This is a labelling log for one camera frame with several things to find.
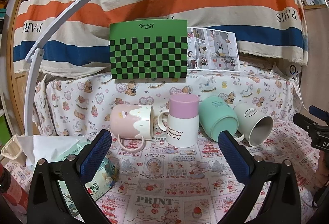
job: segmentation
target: red bottle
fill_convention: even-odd
[[[26,214],[28,194],[0,163],[0,192],[22,214]]]

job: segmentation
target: white mug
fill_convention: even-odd
[[[199,132],[199,97],[194,94],[173,94],[169,99],[169,110],[158,116],[160,129],[166,132],[169,144],[187,148],[198,141]],[[162,116],[168,113],[167,126],[162,123]]]
[[[236,105],[233,110],[239,121],[238,131],[243,134],[239,141],[245,138],[251,147],[256,147],[267,140],[274,124],[271,116],[246,103]]]

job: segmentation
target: orange stripe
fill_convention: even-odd
[[[57,17],[71,3],[72,1],[69,3],[50,1],[47,5],[30,5],[26,13],[17,16],[15,28],[22,27],[27,20],[42,21],[50,17]],[[103,11],[100,5],[88,3],[70,17],[69,21],[108,27],[111,23],[136,18],[167,16],[198,8],[246,5],[265,6],[275,11],[283,11],[286,7],[292,7],[296,9],[301,19],[294,0],[143,0],[110,11]]]

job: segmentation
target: white device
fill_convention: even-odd
[[[24,129],[25,136],[31,136],[32,133],[32,111],[33,111],[33,97],[37,84],[37,77],[39,75],[39,68],[44,55],[44,45],[50,37],[65,23],[76,11],[91,0],[76,0],[68,6],[54,21],[46,28],[40,35],[37,41],[32,46],[31,50],[25,57],[27,63],[31,63],[29,75],[27,77],[27,85],[25,91],[24,101]]]
[[[286,68],[286,75],[289,78],[296,77],[300,72],[302,71],[302,66],[296,63],[291,63],[287,68]]]

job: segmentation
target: white tissue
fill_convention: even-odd
[[[49,163],[54,162],[57,157],[70,149],[77,142],[87,142],[83,136],[19,136],[17,137],[24,154],[28,160],[26,164],[37,165],[41,158],[45,158]]]

